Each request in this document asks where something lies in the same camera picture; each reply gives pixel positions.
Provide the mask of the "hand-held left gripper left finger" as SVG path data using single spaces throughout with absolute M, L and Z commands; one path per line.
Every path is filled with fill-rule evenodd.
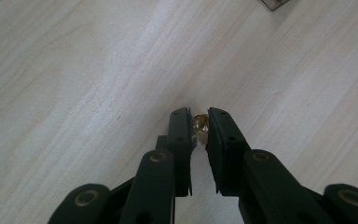
M 190 161 L 197 140 L 193 137 L 193 117 L 190 109 L 183 107 L 170 114 L 168 133 L 160 135 L 157 150 L 168 150 L 174 157 L 175 196 L 192 195 Z

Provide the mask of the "smoky transparent drawer box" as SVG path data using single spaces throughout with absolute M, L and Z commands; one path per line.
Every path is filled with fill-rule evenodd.
M 290 0 L 261 0 L 261 1 L 270 11 L 275 11 L 279 7 L 289 2 Z

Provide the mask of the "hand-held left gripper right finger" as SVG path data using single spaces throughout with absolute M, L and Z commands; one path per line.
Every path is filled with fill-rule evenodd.
M 209 131 L 206 151 L 216 192 L 223 196 L 241 194 L 243 155 L 250 150 L 230 114 L 219 108 L 208 110 Z

